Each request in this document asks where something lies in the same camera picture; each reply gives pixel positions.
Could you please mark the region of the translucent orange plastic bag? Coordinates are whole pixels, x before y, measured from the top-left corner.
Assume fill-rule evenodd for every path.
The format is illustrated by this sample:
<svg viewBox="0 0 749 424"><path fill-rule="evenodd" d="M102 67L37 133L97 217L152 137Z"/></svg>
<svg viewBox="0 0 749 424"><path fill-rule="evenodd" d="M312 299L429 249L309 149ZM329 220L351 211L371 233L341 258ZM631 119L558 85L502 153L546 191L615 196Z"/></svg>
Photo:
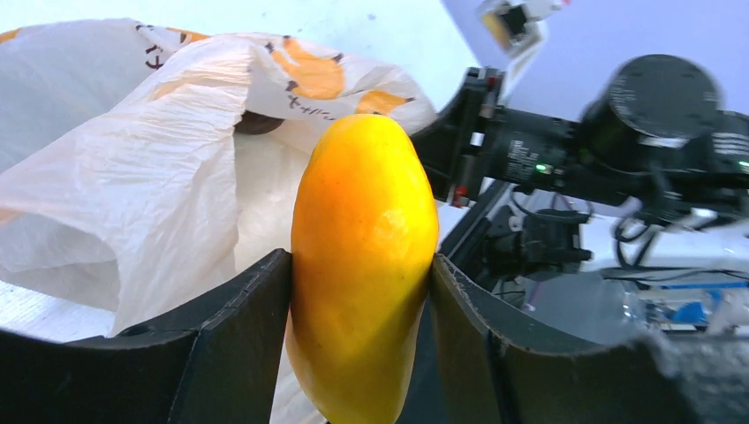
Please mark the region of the translucent orange plastic bag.
<svg viewBox="0 0 749 424"><path fill-rule="evenodd" d="M235 131L245 111L284 123ZM1 278L114 314L110 334L291 256L300 180L357 114L435 120L391 64L293 37L103 19L1 37Z"/></svg>

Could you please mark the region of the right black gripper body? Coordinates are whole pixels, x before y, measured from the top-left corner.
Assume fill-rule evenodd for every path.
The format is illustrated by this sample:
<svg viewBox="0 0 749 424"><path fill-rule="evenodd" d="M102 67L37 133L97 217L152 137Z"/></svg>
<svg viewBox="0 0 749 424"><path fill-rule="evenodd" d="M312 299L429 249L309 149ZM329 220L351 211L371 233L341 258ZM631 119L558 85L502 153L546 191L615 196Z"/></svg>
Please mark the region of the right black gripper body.
<svg viewBox="0 0 749 424"><path fill-rule="evenodd" d="M694 208L721 225L748 216L748 118L724 110L700 66L663 54L620 66L582 118L499 102L507 72L471 68L437 119L412 136L434 196L475 199L484 178L618 206L640 201L648 223Z"/></svg>

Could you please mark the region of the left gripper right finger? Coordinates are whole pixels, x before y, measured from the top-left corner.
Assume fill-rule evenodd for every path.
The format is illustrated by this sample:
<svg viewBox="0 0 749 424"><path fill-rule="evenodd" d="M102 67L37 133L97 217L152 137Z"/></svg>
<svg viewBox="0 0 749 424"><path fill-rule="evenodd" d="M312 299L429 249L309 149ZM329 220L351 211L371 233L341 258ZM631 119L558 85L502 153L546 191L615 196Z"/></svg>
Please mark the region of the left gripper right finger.
<svg viewBox="0 0 749 424"><path fill-rule="evenodd" d="M535 320L447 258L430 287L452 423L745 423L748 340L648 332L605 346Z"/></svg>

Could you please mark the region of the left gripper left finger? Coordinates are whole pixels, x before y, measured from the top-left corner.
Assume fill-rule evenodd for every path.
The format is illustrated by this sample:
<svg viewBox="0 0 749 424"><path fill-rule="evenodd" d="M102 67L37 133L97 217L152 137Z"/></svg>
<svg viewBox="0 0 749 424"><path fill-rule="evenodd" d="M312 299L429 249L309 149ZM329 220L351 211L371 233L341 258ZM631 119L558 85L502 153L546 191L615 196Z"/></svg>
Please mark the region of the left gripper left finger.
<svg viewBox="0 0 749 424"><path fill-rule="evenodd" d="M229 282L112 338L56 344L1 335L4 423L267 423L291 256L277 249Z"/></svg>

